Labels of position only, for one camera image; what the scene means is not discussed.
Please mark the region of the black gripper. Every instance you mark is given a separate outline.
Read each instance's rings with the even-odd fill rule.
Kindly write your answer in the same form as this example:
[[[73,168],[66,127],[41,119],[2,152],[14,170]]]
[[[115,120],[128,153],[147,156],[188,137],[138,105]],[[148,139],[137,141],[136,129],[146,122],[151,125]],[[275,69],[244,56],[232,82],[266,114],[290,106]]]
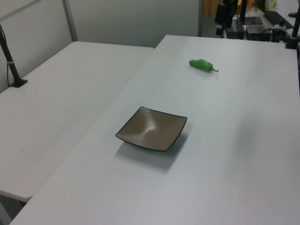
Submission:
[[[223,36],[224,28],[230,29],[232,27],[233,16],[235,15],[235,1],[222,0],[222,3],[217,5],[215,16],[216,35]]]

